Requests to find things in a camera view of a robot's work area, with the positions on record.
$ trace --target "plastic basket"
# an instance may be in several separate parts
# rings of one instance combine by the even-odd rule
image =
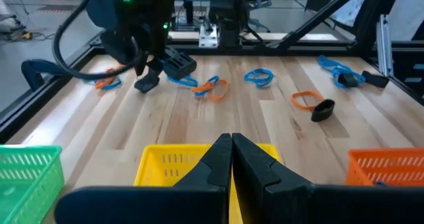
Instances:
[[[424,186],[424,148],[350,150],[347,185]]]
[[[64,176],[59,146],[0,146],[0,223],[41,223]]]
[[[209,150],[211,144],[151,144],[143,152],[135,186],[173,186],[184,177]],[[281,162],[275,146],[259,144],[270,156]],[[231,179],[230,223],[242,223],[240,207]]]

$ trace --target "black cable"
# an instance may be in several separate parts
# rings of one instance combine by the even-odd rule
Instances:
[[[182,4],[181,6],[180,6],[180,8],[178,9],[178,12],[175,14],[176,15],[176,18],[175,18],[175,26],[176,26],[176,29],[178,30],[178,25],[179,25],[179,19],[180,19],[180,13],[181,12],[183,12],[185,10],[185,8],[184,8],[184,4]]]
[[[134,51],[135,51],[135,57],[134,59],[129,62],[128,64],[125,64],[123,68],[120,68],[118,70],[115,70],[110,73],[97,73],[97,74],[85,74],[81,73],[79,71],[76,71],[72,68],[70,68],[64,61],[62,55],[60,54],[60,39],[65,32],[65,30],[69,27],[69,25],[75,20],[75,18],[85,9],[87,6],[89,0],[82,0],[81,3],[77,6],[75,11],[71,13],[71,15],[66,18],[66,20],[63,22],[62,25],[59,26],[58,30],[56,31],[56,36],[53,40],[53,56],[57,64],[65,70],[69,75],[83,79],[83,80],[98,80],[98,79],[105,79],[110,78],[113,76],[117,76],[119,74],[122,74],[123,72],[128,71],[132,67],[136,65],[136,63],[140,60],[141,52],[138,51],[137,45],[135,41],[132,42]]]
[[[246,25],[246,28],[249,33],[251,33],[256,39],[258,39],[261,45],[265,46],[265,41],[259,36],[257,32],[255,32],[249,25]]]
[[[21,2],[21,5],[23,6],[24,12],[26,13],[26,15],[29,15],[28,11],[27,11],[27,7],[25,6],[24,2],[22,0],[19,0],[19,2]]]
[[[22,38],[22,35],[25,32],[31,33],[30,39]],[[12,38],[13,37],[13,34],[12,34],[12,35],[9,35],[9,36],[1,37],[0,40],[4,40],[6,43],[8,43],[8,42],[29,42],[29,41],[33,41],[33,40],[35,40],[35,41],[45,41],[45,40],[53,40],[54,35],[55,35],[55,34],[45,35],[42,32],[31,32],[31,31],[23,31],[21,33],[22,34],[19,35],[18,38]]]

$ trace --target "lab floor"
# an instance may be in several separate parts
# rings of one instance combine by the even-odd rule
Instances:
[[[57,27],[69,13],[51,13],[37,11],[46,5],[78,5],[80,0],[0,0],[0,14],[16,14],[28,30],[42,32],[45,35],[54,34]],[[251,17],[259,19],[272,32],[289,32],[300,27],[313,14],[304,11],[300,3],[294,0],[272,0],[272,6],[251,12]],[[0,22],[7,26],[10,22]],[[82,13],[62,37],[61,50],[64,58],[72,55],[101,29],[96,27]],[[342,38],[338,32],[326,25],[319,25],[311,33],[329,33]],[[28,42],[0,41],[0,118],[6,114],[11,104],[29,90],[23,75],[21,63],[28,59],[40,58],[54,61],[51,40],[32,40]]]

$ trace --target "yellow basket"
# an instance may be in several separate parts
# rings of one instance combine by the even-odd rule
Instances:
[[[281,162],[272,144],[259,144],[270,156]],[[211,148],[211,144],[151,144],[143,152],[134,186],[170,187],[184,177]],[[230,224],[243,223],[239,200],[231,178]]]

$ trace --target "rubber band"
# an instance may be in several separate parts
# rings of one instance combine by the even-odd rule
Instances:
[[[261,74],[268,75],[268,77],[260,78],[259,75]],[[271,70],[264,69],[264,68],[255,69],[253,71],[248,72],[246,75],[244,75],[244,81],[254,82],[257,88],[263,88],[268,86],[271,83],[273,78],[274,78],[274,74],[271,72]]]
[[[322,67],[322,69],[332,74],[333,81],[337,87],[346,88],[345,85],[343,85],[342,83],[338,81],[338,78],[341,74],[348,74],[348,75],[354,76],[356,80],[358,81],[358,84],[363,84],[365,82],[364,76],[352,71],[352,69],[349,68],[348,66],[343,65],[337,61],[330,60],[326,58],[325,56],[321,55],[320,57],[318,57],[318,64]]]
[[[106,70],[106,72],[112,72],[112,71],[115,71],[115,69],[109,68]],[[102,90],[111,90],[122,85],[122,81],[121,79],[119,79],[119,77],[106,78],[106,79],[100,79],[100,80],[84,80],[84,82],[93,84],[95,89],[102,89]]]
[[[199,86],[199,82],[197,82],[197,80],[192,78],[190,75],[184,77],[181,80],[175,80],[175,79],[168,77],[168,81],[174,82],[178,85],[184,85],[184,86],[187,86],[187,87],[197,87],[197,86]]]
[[[224,85],[225,90],[222,95],[213,95],[211,92],[216,85]],[[214,76],[211,79],[209,79],[205,84],[199,87],[194,87],[191,89],[192,92],[195,93],[196,97],[201,97],[207,93],[207,97],[215,102],[220,102],[224,99],[224,97],[227,95],[228,92],[228,81],[224,79],[219,79],[218,76]]]
[[[175,80],[170,77],[168,77],[168,80],[170,82],[174,82],[178,85],[183,85],[186,87],[190,87],[191,91],[194,92],[195,98],[203,97],[204,95],[208,95],[208,98],[212,101],[221,101],[228,92],[228,81],[219,79],[219,76],[213,76],[207,82],[201,86],[199,86],[199,82],[192,78],[190,75],[186,76],[185,78],[181,80]],[[212,90],[216,87],[216,85],[225,85],[225,91],[222,95],[213,95]]]
[[[317,93],[315,91],[301,91],[301,92],[297,92],[297,93],[294,93],[293,95],[291,95],[291,102],[293,103],[293,105],[295,105],[299,109],[306,110],[306,111],[314,110],[314,108],[318,104],[316,104],[316,105],[302,105],[302,104],[297,102],[296,97],[302,97],[302,96],[305,96],[305,95],[310,95],[310,96],[316,97],[319,102],[322,102],[324,100],[324,97],[320,93]]]
[[[116,79],[113,83],[111,83],[109,85],[104,85],[101,89],[105,90],[105,91],[109,91],[109,90],[115,89],[116,87],[119,87],[120,85],[122,85],[122,81],[121,81],[121,79],[116,77]]]

